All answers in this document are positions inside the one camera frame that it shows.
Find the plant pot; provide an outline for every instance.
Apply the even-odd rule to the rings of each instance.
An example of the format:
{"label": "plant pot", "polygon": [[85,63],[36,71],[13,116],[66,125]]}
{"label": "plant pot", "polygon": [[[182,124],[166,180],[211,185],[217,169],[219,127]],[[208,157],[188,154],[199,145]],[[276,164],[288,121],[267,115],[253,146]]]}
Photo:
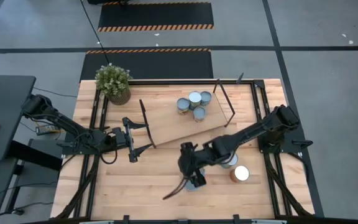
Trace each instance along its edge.
{"label": "plant pot", "polygon": [[108,96],[107,98],[114,105],[124,105],[131,98],[131,91],[128,88],[127,90],[123,91],[121,95]]}

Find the orange and black striped tape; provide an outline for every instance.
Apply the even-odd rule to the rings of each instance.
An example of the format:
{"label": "orange and black striped tape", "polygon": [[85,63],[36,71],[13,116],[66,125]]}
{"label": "orange and black striped tape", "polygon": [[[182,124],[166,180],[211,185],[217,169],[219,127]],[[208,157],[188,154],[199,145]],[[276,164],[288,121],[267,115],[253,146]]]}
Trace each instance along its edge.
{"label": "orange and black striped tape", "polygon": [[137,50],[89,50],[86,54],[115,54],[115,53],[146,53],[146,52],[192,52],[211,51],[210,49],[137,49]]}
{"label": "orange and black striped tape", "polygon": [[[210,3],[210,2],[135,2],[135,3],[127,3],[128,5],[141,5],[141,4],[197,4],[197,3]],[[119,4],[118,2],[107,2],[104,3],[104,6],[112,5],[112,4]]]}
{"label": "orange and black striped tape", "polygon": [[150,30],[200,30],[213,29],[212,24],[190,25],[154,25],[154,26],[122,26],[122,27],[99,27],[99,32],[124,32],[124,31],[150,31]]}

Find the black floor mat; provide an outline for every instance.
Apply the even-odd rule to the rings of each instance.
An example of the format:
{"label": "black floor mat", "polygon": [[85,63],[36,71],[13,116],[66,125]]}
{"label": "black floor mat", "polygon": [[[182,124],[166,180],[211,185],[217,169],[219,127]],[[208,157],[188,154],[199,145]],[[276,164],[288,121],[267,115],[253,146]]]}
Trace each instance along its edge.
{"label": "black floor mat", "polygon": [[164,2],[105,3],[99,21],[100,32],[212,29],[211,3]]}
{"label": "black floor mat", "polygon": [[[130,70],[136,79],[213,78],[209,49],[106,50],[113,65]],[[94,80],[97,69],[107,65],[102,50],[86,53],[81,80]]]}

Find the concrete floor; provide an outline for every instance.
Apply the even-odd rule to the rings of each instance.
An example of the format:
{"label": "concrete floor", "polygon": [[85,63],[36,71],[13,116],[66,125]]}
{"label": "concrete floor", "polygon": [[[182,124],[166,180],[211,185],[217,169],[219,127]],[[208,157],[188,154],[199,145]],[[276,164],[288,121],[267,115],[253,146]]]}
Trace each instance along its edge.
{"label": "concrete floor", "polygon": [[[210,2],[214,30],[99,36],[105,47],[273,45],[262,0]],[[268,3],[281,46],[358,45],[358,0]],[[101,7],[85,4],[96,26]],[[97,46],[80,0],[5,0],[0,8],[0,49]],[[324,215],[358,218],[358,51],[284,52],[283,56],[306,138],[314,141],[309,152]],[[36,87],[75,95],[84,57],[85,53],[0,54],[0,75],[33,75]],[[214,50],[212,61],[216,78],[237,78],[242,72],[244,78],[282,78],[273,51]],[[74,98],[42,94],[63,114],[73,115]],[[28,120],[22,121],[34,128]],[[20,125],[15,140],[27,144],[30,138],[35,134]],[[50,202],[53,195],[53,189],[23,189],[17,205]],[[21,217],[5,215],[0,223],[46,220],[50,207],[43,208],[28,208]]]}

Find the potted plant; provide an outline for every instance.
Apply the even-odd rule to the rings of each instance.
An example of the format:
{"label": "potted plant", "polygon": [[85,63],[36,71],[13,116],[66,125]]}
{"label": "potted plant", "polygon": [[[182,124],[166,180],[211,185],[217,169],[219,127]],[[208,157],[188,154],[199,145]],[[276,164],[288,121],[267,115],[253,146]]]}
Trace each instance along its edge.
{"label": "potted plant", "polygon": [[128,80],[129,70],[112,65],[102,66],[96,71],[96,88],[101,90],[115,105],[124,105],[131,98]]}

